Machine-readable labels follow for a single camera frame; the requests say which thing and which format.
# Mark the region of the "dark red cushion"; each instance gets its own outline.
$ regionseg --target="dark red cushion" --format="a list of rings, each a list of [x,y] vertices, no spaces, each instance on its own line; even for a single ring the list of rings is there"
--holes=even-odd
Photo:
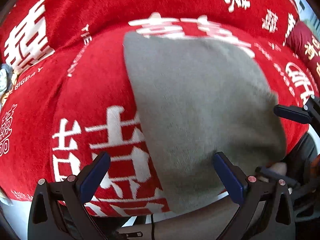
[[[304,22],[296,23],[286,45],[298,55],[320,85],[320,43]]]

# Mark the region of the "red cushion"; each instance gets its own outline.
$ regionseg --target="red cushion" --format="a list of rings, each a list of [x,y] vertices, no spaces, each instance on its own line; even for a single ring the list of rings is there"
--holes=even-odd
[[[147,18],[152,12],[159,12],[163,17],[174,15],[178,18],[208,15],[213,21],[229,24],[254,37],[263,36],[279,43],[285,39],[288,15],[291,14],[293,19],[298,18],[293,0],[19,0],[0,30],[1,59],[4,61],[9,57],[7,63],[20,69],[25,65],[32,65],[34,60],[43,56],[30,49],[32,44],[26,48],[20,45],[19,57],[11,55],[16,43],[23,36],[24,32],[19,30],[26,22],[28,26],[24,30],[31,29],[34,21],[44,26],[36,39],[41,43],[40,48],[49,54],[53,49],[64,48],[81,40],[81,29],[86,24],[90,26],[90,33],[95,34],[103,28],[113,28],[114,24],[120,22]],[[267,24],[262,28],[266,17]],[[274,28],[270,29],[271,20]],[[9,47],[4,54],[3,48],[9,46],[6,41],[10,33],[9,45],[13,47]],[[34,34],[32,31],[26,33],[22,38],[23,42],[28,43],[34,38]]]
[[[296,23],[286,40],[286,45],[298,55],[319,85],[320,43],[304,22],[299,21]]]
[[[288,48],[200,19],[184,18],[175,26],[181,26],[186,36],[209,36],[243,48],[260,65],[279,103],[302,106],[301,95],[308,84],[307,93],[318,95],[305,66]],[[9,197],[31,200],[40,178],[51,182],[76,174],[95,154],[106,150],[112,157],[111,168],[88,204],[91,214],[124,216],[169,210],[141,133],[123,59],[124,34],[146,27],[122,24],[105,29],[91,36],[87,45],[60,49],[19,77],[0,113],[8,131],[8,151],[0,156],[0,177],[5,179],[0,183]],[[286,73],[288,62],[292,62],[290,68],[296,64],[295,69],[301,69],[298,79]],[[301,76],[303,82],[298,84]],[[289,152],[308,126],[281,121]]]

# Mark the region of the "black cable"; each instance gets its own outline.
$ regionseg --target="black cable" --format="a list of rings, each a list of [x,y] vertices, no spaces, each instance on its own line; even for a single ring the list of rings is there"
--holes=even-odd
[[[151,240],[155,240],[155,223],[153,221],[153,214],[151,215]]]

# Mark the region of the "gray fabric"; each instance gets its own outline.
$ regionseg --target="gray fabric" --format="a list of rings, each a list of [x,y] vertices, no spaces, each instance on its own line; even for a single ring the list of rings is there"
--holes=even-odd
[[[127,33],[125,63],[141,127],[169,207],[212,203],[223,185],[212,155],[223,151],[248,175],[283,159],[277,98],[239,48],[211,39],[149,39]]]
[[[1,69],[5,69],[7,72],[7,90],[5,92],[8,92],[12,88],[12,74],[13,74],[13,68],[7,64],[1,64]]]

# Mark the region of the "metal bolt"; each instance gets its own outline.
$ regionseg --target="metal bolt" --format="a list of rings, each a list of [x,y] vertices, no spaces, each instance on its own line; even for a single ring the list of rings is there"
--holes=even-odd
[[[256,181],[257,181],[257,178],[254,177],[254,176],[249,176],[249,177],[248,177],[248,181],[250,181],[250,182],[256,182]]]
[[[45,183],[45,179],[39,179],[38,184],[43,185]]]
[[[75,176],[75,175],[70,175],[70,176],[67,178],[67,181],[73,182],[73,181],[75,181],[75,179],[76,179],[76,176]]]
[[[280,180],[279,180],[279,184],[280,184],[281,186],[284,186],[284,185],[285,185],[285,181],[284,181],[283,179],[280,179]]]

